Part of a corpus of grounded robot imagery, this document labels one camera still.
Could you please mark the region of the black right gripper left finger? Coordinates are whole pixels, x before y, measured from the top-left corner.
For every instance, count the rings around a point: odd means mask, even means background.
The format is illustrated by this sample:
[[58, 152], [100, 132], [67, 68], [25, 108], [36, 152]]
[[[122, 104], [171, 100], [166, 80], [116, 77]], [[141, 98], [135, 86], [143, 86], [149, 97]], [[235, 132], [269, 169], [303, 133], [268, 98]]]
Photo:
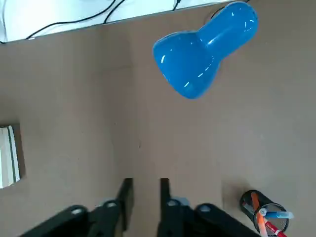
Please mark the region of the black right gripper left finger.
[[38, 224], [23, 237], [121, 237], [133, 209], [133, 179], [125, 178], [115, 199], [89, 211], [72, 205]]

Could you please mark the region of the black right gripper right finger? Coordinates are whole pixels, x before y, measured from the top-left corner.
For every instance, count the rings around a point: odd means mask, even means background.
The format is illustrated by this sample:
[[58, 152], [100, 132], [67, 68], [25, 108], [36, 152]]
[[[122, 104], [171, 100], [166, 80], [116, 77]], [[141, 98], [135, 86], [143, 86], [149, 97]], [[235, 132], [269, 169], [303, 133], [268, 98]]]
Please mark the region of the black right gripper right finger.
[[257, 237], [258, 234], [210, 203], [192, 209], [171, 197], [168, 178], [160, 179], [159, 237]]

